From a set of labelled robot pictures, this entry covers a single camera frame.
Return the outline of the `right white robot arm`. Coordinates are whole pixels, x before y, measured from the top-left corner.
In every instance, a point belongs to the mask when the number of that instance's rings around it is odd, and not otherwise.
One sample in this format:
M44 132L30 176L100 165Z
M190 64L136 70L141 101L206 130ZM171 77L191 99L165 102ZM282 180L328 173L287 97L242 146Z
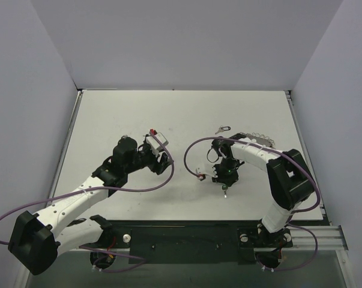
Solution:
M239 180L242 164L251 164L267 174L273 201L256 232L261 244L275 242L294 214L319 205L319 189L298 150L279 151L241 133L217 137L211 147L221 158L208 174L215 183L231 187Z

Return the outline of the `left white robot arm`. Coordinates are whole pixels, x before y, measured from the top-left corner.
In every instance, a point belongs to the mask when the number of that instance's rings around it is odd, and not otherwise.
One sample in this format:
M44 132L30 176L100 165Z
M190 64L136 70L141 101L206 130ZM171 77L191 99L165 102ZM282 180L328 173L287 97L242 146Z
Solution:
M112 155L70 194L54 198L53 203L34 214L21 213L15 222L8 250L32 275L46 271L61 254L95 243L110 244L116 230L110 221L95 215L78 224L75 220L89 208L110 198L116 191L125 191L128 176L149 168L160 175L174 163L166 149L167 139L151 130L143 144L123 136Z

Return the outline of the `key with green tag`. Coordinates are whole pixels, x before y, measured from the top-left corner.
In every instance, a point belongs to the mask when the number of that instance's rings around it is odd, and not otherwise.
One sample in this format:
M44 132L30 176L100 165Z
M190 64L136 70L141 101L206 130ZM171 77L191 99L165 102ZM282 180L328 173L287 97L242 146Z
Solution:
M222 191L224 194L224 198L227 198L227 191L228 191L228 186L227 185L222 185Z

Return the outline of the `red-handled metal keyring holder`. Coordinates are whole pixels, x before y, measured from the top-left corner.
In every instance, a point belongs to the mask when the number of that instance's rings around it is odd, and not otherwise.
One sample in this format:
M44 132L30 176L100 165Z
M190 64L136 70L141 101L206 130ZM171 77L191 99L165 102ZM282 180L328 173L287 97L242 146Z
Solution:
M265 136L263 134L259 134L259 133L236 133L233 136L231 136L231 139L235 139L235 140L243 140L243 139L250 139L250 140L254 140L256 143L266 146L268 148L273 148L275 147L275 141L273 139L271 139L268 136Z

